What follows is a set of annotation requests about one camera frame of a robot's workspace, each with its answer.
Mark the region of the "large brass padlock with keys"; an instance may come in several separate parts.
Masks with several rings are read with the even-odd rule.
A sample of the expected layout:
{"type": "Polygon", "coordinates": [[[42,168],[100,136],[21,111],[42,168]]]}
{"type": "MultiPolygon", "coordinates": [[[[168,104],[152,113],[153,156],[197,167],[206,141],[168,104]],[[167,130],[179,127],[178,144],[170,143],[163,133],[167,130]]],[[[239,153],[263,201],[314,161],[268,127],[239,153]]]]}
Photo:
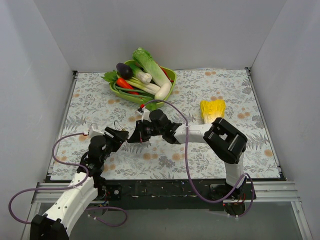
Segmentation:
{"type": "Polygon", "coordinates": [[[115,120],[113,122],[113,125],[114,125],[114,128],[117,130],[117,131],[122,131],[122,132],[125,132],[126,129],[121,125],[121,123],[118,121],[118,120],[115,120]]]}

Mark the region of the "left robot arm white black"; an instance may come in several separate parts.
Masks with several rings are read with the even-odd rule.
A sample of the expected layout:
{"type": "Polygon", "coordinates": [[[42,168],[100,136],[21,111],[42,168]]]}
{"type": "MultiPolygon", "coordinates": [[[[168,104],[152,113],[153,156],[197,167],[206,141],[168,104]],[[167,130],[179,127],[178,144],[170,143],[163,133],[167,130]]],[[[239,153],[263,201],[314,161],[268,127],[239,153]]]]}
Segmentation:
{"type": "Polygon", "coordinates": [[[88,135],[88,150],[82,155],[69,186],[52,207],[32,219],[31,240],[67,240],[92,201],[101,201],[100,208],[107,209],[110,200],[121,199],[122,187],[109,184],[101,174],[106,159],[128,139],[129,132],[110,127],[99,131],[93,124],[88,135]]]}

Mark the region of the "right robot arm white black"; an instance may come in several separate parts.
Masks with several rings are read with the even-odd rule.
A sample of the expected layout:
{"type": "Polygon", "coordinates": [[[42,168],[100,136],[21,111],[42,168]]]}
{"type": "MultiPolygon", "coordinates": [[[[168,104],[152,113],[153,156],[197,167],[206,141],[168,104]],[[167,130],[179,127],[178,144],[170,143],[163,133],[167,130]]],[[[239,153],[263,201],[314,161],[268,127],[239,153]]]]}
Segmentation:
{"type": "Polygon", "coordinates": [[[143,143],[151,137],[161,136],[167,143],[185,145],[185,168],[188,181],[194,193],[206,203],[219,203],[228,197],[237,199],[245,192],[243,186],[246,175],[243,167],[243,153],[246,150],[248,138],[224,118],[218,117],[212,123],[188,125],[175,123],[168,119],[162,110],[156,109],[142,114],[136,121],[133,134],[128,143],[143,143]],[[188,165],[188,143],[207,144],[224,162],[226,172],[227,194],[218,200],[204,198],[192,182],[188,165]]]}

